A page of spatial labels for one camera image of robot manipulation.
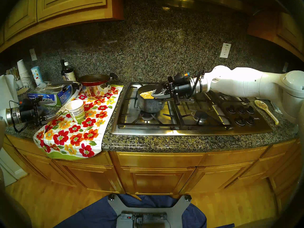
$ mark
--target food in saucepan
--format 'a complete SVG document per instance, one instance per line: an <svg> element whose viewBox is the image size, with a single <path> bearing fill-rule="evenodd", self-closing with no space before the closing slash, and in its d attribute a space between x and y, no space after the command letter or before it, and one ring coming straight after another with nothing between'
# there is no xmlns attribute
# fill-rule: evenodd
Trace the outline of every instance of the food in saucepan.
<svg viewBox="0 0 304 228"><path fill-rule="evenodd" d="M151 91L148 91L148 92L143 92L143 93L140 94L140 96L143 97L144 99L154 99L154 97L151 96L153 91L155 91L155 90L151 90Z"/></svg>

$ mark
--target floral towel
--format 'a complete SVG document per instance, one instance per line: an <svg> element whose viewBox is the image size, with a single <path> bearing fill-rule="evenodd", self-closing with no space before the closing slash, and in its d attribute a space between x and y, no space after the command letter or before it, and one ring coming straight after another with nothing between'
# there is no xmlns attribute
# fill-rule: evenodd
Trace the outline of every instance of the floral towel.
<svg viewBox="0 0 304 228"><path fill-rule="evenodd" d="M34 142L50 158L76 160L98 154L122 88L111 85L111 91L101 99L89 99L82 91L76 91L67 103L83 100L86 119L82 124L73 121L64 105L57 112L59 116L34 135Z"/></svg>

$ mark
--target granite backsplash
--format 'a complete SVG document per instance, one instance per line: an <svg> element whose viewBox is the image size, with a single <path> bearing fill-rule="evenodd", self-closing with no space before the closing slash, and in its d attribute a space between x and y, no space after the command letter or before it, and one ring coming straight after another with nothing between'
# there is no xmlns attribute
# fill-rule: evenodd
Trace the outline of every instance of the granite backsplash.
<svg viewBox="0 0 304 228"><path fill-rule="evenodd" d="M115 72L118 81L156 82L216 65L276 73L285 62L288 70L303 66L284 48L247 35L249 16L225 7L204 4L195 11L124 0L124 13L124 21L74 25L22 40L0 54L2 72L24 59L28 69L40 66L43 80L59 81L60 59L65 59L76 76ZM232 44L228 59L219 57L223 42Z"/></svg>

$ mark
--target black stove knob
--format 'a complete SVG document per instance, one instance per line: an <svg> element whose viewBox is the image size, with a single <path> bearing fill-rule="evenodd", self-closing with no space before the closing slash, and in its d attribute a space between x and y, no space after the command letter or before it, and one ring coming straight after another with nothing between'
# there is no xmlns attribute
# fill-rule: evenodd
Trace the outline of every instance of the black stove knob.
<svg viewBox="0 0 304 228"><path fill-rule="evenodd" d="M245 113L246 113L246 110L245 110L245 108L244 108L243 106L238 107L238 108L237 108L237 111L238 111L239 113L242 113L242 114L245 114Z"/></svg>
<svg viewBox="0 0 304 228"><path fill-rule="evenodd" d="M236 113L235 108L234 108L233 105L230 105L230 107L227 107L226 110L227 110L227 112L229 112L229 113Z"/></svg>
<svg viewBox="0 0 304 228"><path fill-rule="evenodd" d="M246 111L247 111L248 113L254 114L254 108L253 108L252 106L249 106L249 107L246 109Z"/></svg>
<svg viewBox="0 0 304 228"><path fill-rule="evenodd" d="M245 122L244 118L242 118L242 117L235 118L234 121L241 126L246 125L246 122Z"/></svg>
<svg viewBox="0 0 304 228"><path fill-rule="evenodd" d="M254 123L254 118L252 117L252 116L249 116L249 118L246 118L245 119L246 120L246 122L249 124L249 125L254 125L255 123Z"/></svg>

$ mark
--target paper cup stack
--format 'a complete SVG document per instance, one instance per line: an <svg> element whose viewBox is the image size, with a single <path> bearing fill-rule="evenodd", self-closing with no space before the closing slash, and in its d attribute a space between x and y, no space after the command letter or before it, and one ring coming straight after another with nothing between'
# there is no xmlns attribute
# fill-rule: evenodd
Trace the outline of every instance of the paper cup stack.
<svg viewBox="0 0 304 228"><path fill-rule="evenodd" d="M22 80L23 85L29 86L30 89L34 90L35 87L31 81L29 72L25 68L23 60L19 60L17 62L17 65L18 65L18 70L19 70L19 76L20 76L20 79Z"/></svg>

